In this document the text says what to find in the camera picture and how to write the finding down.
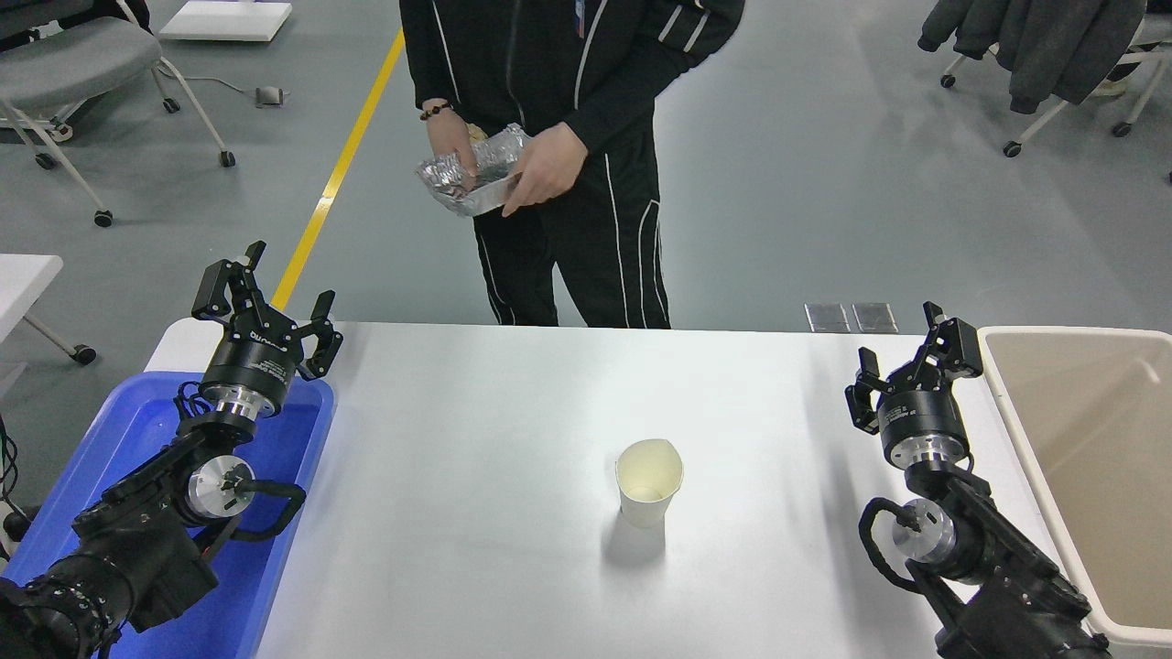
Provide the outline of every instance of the white table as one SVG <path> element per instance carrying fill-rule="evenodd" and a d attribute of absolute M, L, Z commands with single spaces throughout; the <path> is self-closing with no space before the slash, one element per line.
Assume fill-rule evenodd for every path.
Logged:
<path fill-rule="evenodd" d="M 859 346 L 886 374 L 921 338 L 338 327 L 336 415 L 258 659 L 935 657 L 927 603 L 857 534 L 871 497 L 914 495 L 843 395 Z M 146 368 L 202 371 L 220 331 L 176 322 Z M 954 390 L 977 473 L 1054 556 L 988 387 Z M 618 517 L 613 473 L 646 437 L 684 461 L 655 531 Z"/>
<path fill-rule="evenodd" d="M 0 342 L 61 272 L 61 257 L 0 254 Z M 0 364 L 0 398 L 25 369 L 23 364 Z"/>

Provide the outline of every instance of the man's right hand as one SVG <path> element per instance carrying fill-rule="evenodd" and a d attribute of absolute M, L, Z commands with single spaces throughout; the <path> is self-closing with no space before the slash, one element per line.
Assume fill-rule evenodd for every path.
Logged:
<path fill-rule="evenodd" d="M 430 110 L 443 103 L 443 98 L 431 98 L 423 103 L 423 109 Z M 468 123 L 455 110 L 444 108 L 440 114 L 428 117 L 427 124 L 432 154 L 436 156 L 456 154 L 459 164 L 469 175 L 475 177 L 479 174 L 476 156 L 472 155 L 472 142 L 468 137 Z"/>

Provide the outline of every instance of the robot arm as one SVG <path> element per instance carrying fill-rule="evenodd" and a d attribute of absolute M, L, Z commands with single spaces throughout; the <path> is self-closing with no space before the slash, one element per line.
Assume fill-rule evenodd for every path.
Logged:
<path fill-rule="evenodd" d="M 139 632 L 161 625 L 214 589 L 211 561 L 225 542 L 268 539 L 300 509 L 301 488 L 258 480 L 233 450 L 252 441 L 257 419 L 280 413 L 295 372 L 311 380 L 329 371 L 342 335 L 327 318 L 333 291 L 302 327 L 265 303 L 252 274 L 264 247 L 204 273 L 192 315 L 220 322 L 224 337 L 199 382 L 199 414 L 184 412 L 180 389 L 175 440 L 74 519 L 77 550 L 25 586 L 0 579 L 5 659 L 107 657 L 124 623 Z M 318 345 L 305 360 L 311 334 Z M 257 492 L 288 503 L 270 528 L 238 529 Z"/>
<path fill-rule="evenodd" d="M 997 511 L 992 488 L 973 474 L 952 382 L 981 374 L 976 331 L 932 303 L 924 310 L 928 334 L 915 358 L 884 380 L 874 353 L 860 348 L 856 382 L 846 387 L 854 426 L 880 435 L 884 457 L 921 497 L 904 505 L 875 498 L 866 507 L 859 536 L 872 564 L 928 600 L 943 624 L 935 643 L 946 659 L 1110 658 L 1106 638 L 1083 631 L 1086 598 Z M 966 457 L 969 468 L 959 468 Z M 886 564 L 872 537 L 881 511 L 895 516 L 892 537 L 911 579 Z M 979 590 L 965 603 L 946 579 Z"/>

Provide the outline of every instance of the black track pants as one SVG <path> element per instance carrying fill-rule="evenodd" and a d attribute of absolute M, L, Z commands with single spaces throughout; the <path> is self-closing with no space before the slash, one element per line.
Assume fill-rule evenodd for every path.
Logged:
<path fill-rule="evenodd" d="M 553 265 L 591 327 L 668 328 L 659 172 L 650 131 L 592 155 L 554 199 L 475 220 L 489 303 L 502 325 L 557 325 Z"/>

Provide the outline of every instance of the paper cup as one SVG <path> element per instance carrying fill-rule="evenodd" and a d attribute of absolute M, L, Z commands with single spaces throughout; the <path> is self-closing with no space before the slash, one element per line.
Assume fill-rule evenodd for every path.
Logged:
<path fill-rule="evenodd" d="M 643 440 L 627 447 L 614 466 L 622 516 L 634 526 L 663 519 L 683 481 L 683 461 L 667 440 Z"/>

